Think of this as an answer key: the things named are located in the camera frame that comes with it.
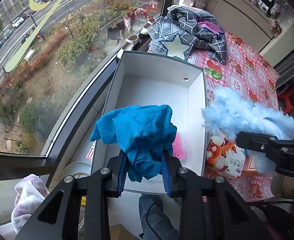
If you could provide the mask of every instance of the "gray plaid clothing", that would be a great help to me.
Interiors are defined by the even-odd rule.
[[[152,39],[149,50],[167,55],[167,48],[162,41],[173,41],[176,35],[181,38],[181,43],[189,45],[189,49],[184,51],[185,60],[192,47],[205,49],[208,55],[226,64],[226,38],[223,33],[213,33],[208,28],[201,27],[198,22],[211,22],[218,27],[218,21],[211,13],[201,10],[192,12],[184,7],[172,6],[166,17],[160,17],[148,33]]]

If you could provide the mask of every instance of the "road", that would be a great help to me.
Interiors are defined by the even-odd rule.
[[[43,10],[36,12],[33,18],[36,23],[40,23],[45,17],[50,8],[55,4],[57,0],[53,0],[47,7]],[[42,28],[42,33],[45,34],[49,31],[55,24],[63,20],[67,15],[75,12],[77,8],[83,7],[93,0],[63,0],[58,6],[56,11],[49,17],[44,27]],[[31,30],[34,23],[31,18],[25,20],[22,25],[17,29],[13,28],[13,34],[4,43],[3,47],[0,49],[0,80],[4,76],[2,67],[5,66],[10,57],[19,49],[21,46],[22,37]]]

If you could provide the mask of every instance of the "silver bolt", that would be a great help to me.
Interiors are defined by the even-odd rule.
[[[222,177],[222,176],[216,176],[215,177],[215,180],[218,182],[218,183],[223,183],[225,181],[225,179]]]
[[[109,173],[109,171],[110,171],[110,169],[108,169],[108,168],[102,168],[102,169],[100,170],[100,173],[101,173],[101,174],[107,174],[107,173]]]
[[[70,182],[72,182],[73,179],[74,179],[73,176],[66,176],[66,177],[64,178],[64,181],[65,181],[66,183],[70,183]]]
[[[185,173],[188,172],[188,169],[185,168],[185,167],[180,167],[180,168],[179,168],[179,172],[182,173],[182,174],[185,174]]]

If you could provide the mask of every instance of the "fluffy duster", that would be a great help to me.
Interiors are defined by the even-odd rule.
[[[201,112],[207,130],[214,136],[219,136],[222,132],[231,141],[234,141],[241,131],[274,135],[281,140],[294,138],[293,117],[247,101],[231,88],[218,86],[215,90],[215,100]],[[248,152],[250,155],[258,155],[258,172],[265,173],[275,169],[275,164],[268,160],[264,153]]]

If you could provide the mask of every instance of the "gray pants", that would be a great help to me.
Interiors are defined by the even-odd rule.
[[[159,235],[162,240],[178,240],[179,234],[171,224],[169,218],[163,212],[163,202],[156,195],[142,195],[139,198],[139,215],[143,227],[143,240],[159,240],[146,222],[148,209],[152,204],[148,214],[149,225]]]

